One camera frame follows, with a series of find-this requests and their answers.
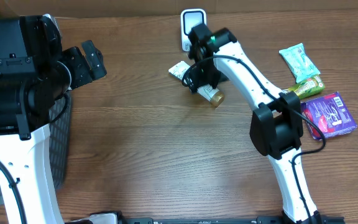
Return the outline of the purple snack packet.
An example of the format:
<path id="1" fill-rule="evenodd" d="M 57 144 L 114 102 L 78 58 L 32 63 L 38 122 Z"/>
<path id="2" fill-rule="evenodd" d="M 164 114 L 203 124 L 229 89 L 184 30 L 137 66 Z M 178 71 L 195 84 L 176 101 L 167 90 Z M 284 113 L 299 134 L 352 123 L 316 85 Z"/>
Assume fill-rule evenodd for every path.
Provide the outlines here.
<path id="1" fill-rule="evenodd" d="M 301 110 L 325 138 L 348 134 L 357 128 L 357 123 L 338 91 L 301 103 Z"/>

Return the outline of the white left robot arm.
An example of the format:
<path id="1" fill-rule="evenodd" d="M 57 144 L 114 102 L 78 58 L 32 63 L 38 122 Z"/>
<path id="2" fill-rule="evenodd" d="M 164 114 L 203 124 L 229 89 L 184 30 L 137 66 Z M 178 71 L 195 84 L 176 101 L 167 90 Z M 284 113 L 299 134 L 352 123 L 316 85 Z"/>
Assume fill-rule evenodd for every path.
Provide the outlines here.
<path id="1" fill-rule="evenodd" d="M 50 109 L 106 75 L 90 40 L 63 49 L 50 14 L 0 18 L 0 188 L 10 223 L 62 223 L 50 167 Z"/>

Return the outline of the green yellow snack pouch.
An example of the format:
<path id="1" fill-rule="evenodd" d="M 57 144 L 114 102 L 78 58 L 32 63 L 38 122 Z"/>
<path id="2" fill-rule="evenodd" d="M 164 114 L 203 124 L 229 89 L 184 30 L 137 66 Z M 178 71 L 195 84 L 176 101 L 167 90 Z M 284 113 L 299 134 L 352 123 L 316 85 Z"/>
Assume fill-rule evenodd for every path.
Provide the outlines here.
<path id="1" fill-rule="evenodd" d="M 319 75 L 306 78 L 303 81 L 284 89 L 284 93 L 293 91 L 299 99 L 304 99 L 309 96 L 317 95 L 325 89 L 325 85 Z"/>

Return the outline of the white tube with gold cap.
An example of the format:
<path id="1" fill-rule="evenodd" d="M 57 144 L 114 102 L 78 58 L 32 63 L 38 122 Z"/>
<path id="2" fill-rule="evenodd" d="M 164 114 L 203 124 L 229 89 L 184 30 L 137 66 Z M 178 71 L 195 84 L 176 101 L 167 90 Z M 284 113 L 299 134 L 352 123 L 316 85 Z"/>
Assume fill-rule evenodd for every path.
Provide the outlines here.
<path id="1" fill-rule="evenodd" d="M 168 72 L 175 78 L 181 80 L 189 68 L 190 66 L 186 62 L 181 61 L 171 67 Z M 224 101 L 224 93 L 218 88 L 214 89 L 209 84 L 199 87 L 197 93 L 208 100 L 214 107 L 218 107 Z"/>

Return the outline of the teal snack packet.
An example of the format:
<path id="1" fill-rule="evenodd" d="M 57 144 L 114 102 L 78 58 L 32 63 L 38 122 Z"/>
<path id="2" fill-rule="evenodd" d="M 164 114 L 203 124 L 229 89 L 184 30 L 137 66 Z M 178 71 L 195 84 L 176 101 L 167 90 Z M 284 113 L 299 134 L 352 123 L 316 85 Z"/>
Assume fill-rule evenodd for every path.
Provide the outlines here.
<path id="1" fill-rule="evenodd" d="M 299 43 L 287 49 L 279 50 L 279 54 L 287 63 L 296 83 L 299 83 L 314 75 L 320 75 L 320 71 L 307 56 L 303 43 Z"/>

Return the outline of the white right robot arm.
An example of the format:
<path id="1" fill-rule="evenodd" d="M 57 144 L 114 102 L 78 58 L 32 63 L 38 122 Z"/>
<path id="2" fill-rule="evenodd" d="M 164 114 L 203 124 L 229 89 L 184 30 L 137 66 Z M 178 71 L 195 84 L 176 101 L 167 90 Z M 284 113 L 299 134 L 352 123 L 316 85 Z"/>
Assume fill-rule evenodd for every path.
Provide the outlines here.
<path id="1" fill-rule="evenodd" d="M 196 92 L 209 84 L 216 88 L 227 78 L 242 93 L 252 110 L 250 138 L 258 152 L 268 157 L 282 194 L 284 223 L 322 223 L 301 164 L 301 102 L 294 92 L 283 92 L 268 81 L 249 60 L 227 28 L 211 32 L 194 26 L 188 34 L 188 54 L 194 64 L 182 78 L 183 86 Z"/>

